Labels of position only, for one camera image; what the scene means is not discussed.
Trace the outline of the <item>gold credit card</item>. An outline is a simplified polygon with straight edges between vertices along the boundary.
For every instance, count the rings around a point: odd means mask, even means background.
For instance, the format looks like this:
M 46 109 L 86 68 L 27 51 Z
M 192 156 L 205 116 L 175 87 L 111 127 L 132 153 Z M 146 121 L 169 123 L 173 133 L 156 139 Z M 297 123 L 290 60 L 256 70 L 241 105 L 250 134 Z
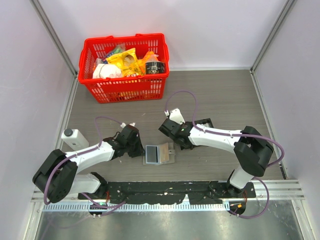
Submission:
M 159 146 L 159 162 L 164 163 L 169 161 L 169 145 L 164 143 Z

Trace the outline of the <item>black card box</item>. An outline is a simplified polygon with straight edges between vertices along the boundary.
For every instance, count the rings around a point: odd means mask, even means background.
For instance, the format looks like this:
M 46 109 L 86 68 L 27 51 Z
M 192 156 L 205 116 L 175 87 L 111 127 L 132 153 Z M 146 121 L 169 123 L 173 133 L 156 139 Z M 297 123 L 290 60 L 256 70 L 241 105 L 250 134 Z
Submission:
M 214 125 L 213 125 L 212 120 L 210 118 L 196 120 L 194 123 L 196 125 L 201 125 L 206 128 L 214 128 Z

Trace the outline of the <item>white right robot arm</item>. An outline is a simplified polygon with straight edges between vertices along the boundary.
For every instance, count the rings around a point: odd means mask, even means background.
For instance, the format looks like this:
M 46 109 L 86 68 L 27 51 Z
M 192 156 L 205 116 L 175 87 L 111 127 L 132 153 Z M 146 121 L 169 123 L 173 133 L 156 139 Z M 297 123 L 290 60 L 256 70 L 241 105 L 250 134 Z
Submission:
M 226 193 L 233 198 L 243 193 L 252 178 L 264 175 L 274 152 L 267 140 L 255 137 L 260 133 L 251 126 L 246 126 L 244 130 L 222 130 L 206 127 L 200 122 L 196 125 L 190 121 L 179 124 L 167 118 L 158 130 L 179 145 L 181 150 L 206 146 L 234 154 L 239 167 L 232 171 L 225 186 Z M 242 134 L 255 136 L 245 137 Z

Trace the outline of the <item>grey leather card holder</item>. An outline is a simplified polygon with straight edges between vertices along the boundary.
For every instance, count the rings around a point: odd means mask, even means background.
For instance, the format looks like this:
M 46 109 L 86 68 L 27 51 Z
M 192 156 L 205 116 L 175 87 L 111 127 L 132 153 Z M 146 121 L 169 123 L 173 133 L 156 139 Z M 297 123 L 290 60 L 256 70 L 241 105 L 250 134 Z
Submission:
M 156 166 L 156 165 L 165 165 L 165 164 L 173 164 L 175 162 L 175 156 L 176 156 L 176 151 L 174 149 L 174 144 L 172 142 L 166 142 L 168 143 L 168 149 L 169 149 L 169 161 L 160 163 L 160 153 L 159 153 L 159 147 L 160 145 L 155 145 L 158 148 L 158 163 L 157 164 L 146 164 L 146 153 L 142 158 L 142 164 L 143 165 L 150 165 L 150 166 Z

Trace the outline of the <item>black VIP credit card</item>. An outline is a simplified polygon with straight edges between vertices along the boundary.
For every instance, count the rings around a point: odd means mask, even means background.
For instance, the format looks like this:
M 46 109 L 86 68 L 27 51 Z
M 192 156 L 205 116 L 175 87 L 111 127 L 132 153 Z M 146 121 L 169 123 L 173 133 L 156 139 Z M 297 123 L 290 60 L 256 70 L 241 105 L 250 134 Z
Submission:
M 155 145 L 147 145 L 145 149 L 146 164 L 158 164 L 158 147 Z

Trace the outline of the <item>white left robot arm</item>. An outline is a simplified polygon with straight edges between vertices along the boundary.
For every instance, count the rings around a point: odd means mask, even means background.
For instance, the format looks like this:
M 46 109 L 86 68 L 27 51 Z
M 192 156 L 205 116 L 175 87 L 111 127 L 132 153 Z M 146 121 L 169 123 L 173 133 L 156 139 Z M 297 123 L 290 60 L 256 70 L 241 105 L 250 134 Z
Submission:
M 58 203 L 69 194 L 77 194 L 80 199 L 103 199 L 108 192 L 107 181 L 96 172 L 81 174 L 81 171 L 124 154 L 131 158 L 145 154 L 140 132 L 132 124 L 124 126 L 116 136 L 104 138 L 80 151 L 53 150 L 34 174 L 32 182 L 44 194 L 47 205 Z

